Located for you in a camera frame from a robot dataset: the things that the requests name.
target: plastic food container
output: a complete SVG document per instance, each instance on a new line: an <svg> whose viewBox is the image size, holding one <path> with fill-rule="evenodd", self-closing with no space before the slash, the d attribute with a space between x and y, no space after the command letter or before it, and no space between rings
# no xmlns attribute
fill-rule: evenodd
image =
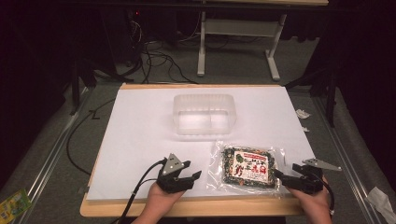
<svg viewBox="0 0 396 224"><path fill-rule="evenodd" d="M235 103L228 94L181 94L173 118L177 134L227 134L236 121Z"/></svg>

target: package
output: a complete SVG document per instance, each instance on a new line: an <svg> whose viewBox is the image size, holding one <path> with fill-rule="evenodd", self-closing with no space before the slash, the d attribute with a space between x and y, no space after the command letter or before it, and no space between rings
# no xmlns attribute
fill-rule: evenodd
<svg viewBox="0 0 396 224"><path fill-rule="evenodd" d="M208 189L240 194L278 194L280 182L274 170L283 172L283 148L242 147L218 141L211 158Z"/></svg>

